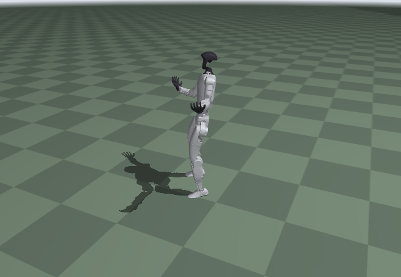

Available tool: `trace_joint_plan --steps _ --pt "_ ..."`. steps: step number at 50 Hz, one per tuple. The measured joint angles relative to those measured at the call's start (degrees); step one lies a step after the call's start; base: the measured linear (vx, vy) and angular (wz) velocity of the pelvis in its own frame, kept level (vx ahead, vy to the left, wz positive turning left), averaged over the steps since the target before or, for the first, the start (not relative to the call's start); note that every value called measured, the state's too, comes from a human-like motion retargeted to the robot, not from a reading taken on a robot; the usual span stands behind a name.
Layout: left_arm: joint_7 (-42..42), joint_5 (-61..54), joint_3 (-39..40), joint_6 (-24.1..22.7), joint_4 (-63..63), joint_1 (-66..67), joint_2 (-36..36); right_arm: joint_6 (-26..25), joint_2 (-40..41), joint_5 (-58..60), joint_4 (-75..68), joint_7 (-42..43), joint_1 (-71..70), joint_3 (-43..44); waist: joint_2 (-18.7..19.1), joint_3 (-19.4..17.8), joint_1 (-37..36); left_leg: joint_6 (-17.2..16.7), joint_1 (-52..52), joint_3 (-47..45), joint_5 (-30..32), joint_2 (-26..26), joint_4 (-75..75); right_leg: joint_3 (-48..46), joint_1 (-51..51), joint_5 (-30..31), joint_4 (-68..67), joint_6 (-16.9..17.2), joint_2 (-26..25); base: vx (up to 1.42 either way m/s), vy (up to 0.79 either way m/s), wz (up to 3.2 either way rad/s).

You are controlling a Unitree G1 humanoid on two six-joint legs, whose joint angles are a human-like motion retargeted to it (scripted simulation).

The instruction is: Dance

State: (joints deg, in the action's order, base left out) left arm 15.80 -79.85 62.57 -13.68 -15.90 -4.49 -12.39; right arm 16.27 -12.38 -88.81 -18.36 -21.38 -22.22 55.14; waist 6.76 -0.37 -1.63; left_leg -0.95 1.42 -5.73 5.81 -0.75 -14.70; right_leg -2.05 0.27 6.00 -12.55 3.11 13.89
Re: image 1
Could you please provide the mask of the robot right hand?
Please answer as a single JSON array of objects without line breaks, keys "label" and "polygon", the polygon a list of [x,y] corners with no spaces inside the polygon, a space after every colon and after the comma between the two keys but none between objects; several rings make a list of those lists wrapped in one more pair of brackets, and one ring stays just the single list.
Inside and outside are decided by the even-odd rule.
[{"label": "robot right hand", "polygon": [[[173,80],[173,78],[174,78],[174,80]],[[179,83],[179,77],[178,77],[178,79],[177,79],[177,77],[172,77],[172,83],[176,87],[177,91],[179,91],[179,86],[182,85],[182,82]]]}]

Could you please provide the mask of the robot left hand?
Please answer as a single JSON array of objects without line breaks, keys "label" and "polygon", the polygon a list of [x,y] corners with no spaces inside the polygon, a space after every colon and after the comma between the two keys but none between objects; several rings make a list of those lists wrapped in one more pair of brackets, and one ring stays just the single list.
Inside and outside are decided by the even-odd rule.
[{"label": "robot left hand", "polygon": [[196,113],[202,113],[203,111],[204,111],[204,109],[205,109],[205,107],[206,107],[206,105],[204,105],[204,107],[202,108],[201,107],[201,102],[200,102],[200,106],[198,107],[198,103],[196,102],[196,106],[197,107],[195,107],[195,103],[193,103],[193,105],[194,105],[194,107],[192,107],[192,104],[190,104],[190,107],[191,107],[191,109],[193,110],[193,111],[195,111]]}]

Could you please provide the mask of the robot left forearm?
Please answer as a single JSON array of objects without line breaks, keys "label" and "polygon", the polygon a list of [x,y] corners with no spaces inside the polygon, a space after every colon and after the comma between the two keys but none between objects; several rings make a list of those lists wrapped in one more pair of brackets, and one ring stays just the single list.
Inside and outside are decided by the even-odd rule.
[{"label": "robot left forearm", "polygon": [[[208,110],[208,108],[210,107],[210,101],[208,101],[207,103],[201,103],[201,107],[202,107],[202,108],[204,107],[204,105],[206,105],[204,111]],[[200,106],[200,105],[198,105],[198,107],[199,107],[199,106]],[[203,112],[204,112],[204,111],[203,111]],[[203,112],[202,112],[202,113],[203,113]],[[197,113],[197,114],[199,114],[199,113]]]}]

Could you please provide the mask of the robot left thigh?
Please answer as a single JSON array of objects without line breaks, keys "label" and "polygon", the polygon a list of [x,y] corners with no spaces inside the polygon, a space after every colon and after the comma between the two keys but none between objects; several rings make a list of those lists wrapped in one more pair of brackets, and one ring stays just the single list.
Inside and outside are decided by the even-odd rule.
[{"label": "robot left thigh", "polygon": [[201,137],[206,137],[208,133],[208,128],[206,127],[206,123],[201,122],[200,125],[196,125],[194,131],[191,135],[189,142],[189,155],[192,165],[194,165],[195,160],[200,159],[203,163],[201,157],[197,156],[200,148],[201,148]]}]

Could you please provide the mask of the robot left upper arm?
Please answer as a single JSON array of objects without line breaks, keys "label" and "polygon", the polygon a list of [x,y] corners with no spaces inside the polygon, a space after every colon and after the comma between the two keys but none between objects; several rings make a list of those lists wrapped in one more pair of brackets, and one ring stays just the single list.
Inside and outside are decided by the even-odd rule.
[{"label": "robot left upper arm", "polygon": [[207,76],[204,84],[205,84],[204,100],[201,100],[201,103],[207,103],[208,101],[211,100],[215,79],[211,76]]}]

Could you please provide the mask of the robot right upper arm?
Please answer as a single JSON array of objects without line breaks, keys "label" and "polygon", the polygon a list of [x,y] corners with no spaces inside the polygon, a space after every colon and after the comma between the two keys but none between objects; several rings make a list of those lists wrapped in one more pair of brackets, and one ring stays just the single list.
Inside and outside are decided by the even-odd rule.
[{"label": "robot right upper arm", "polygon": [[[200,75],[201,75],[201,74],[200,74]],[[197,82],[198,82],[198,81],[197,81]],[[189,90],[188,94],[189,94],[190,97],[196,97],[196,96],[197,96],[197,83],[196,83],[196,85],[195,85],[194,90]]]}]

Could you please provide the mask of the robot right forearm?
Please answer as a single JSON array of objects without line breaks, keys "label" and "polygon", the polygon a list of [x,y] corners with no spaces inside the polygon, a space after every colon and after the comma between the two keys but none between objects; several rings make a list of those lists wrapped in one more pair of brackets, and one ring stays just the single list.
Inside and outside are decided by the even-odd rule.
[{"label": "robot right forearm", "polygon": [[189,94],[188,94],[189,90],[190,90],[190,89],[186,89],[186,88],[183,88],[183,87],[179,86],[179,91],[177,91],[177,92],[179,92],[179,93],[181,93],[181,94],[184,94],[184,95],[186,95],[187,97],[189,97]]}]

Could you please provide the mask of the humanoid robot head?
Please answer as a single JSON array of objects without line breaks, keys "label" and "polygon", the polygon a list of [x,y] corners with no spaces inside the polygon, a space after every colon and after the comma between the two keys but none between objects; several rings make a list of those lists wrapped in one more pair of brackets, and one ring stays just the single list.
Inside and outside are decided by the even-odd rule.
[{"label": "humanoid robot head", "polygon": [[[206,64],[207,64],[207,62],[211,63],[212,60],[217,60],[217,55],[215,53],[213,53],[213,52],[207,51],[207,52],[201,54],[201,56],[203,57],[202,69],[203,70],[206,69],[206,72],[208,71],[212,75],[214,75],[213,72],[212,72],[212,68],[206,67]],[[203,73],[203,74],[208,74],[206,72]]]}]

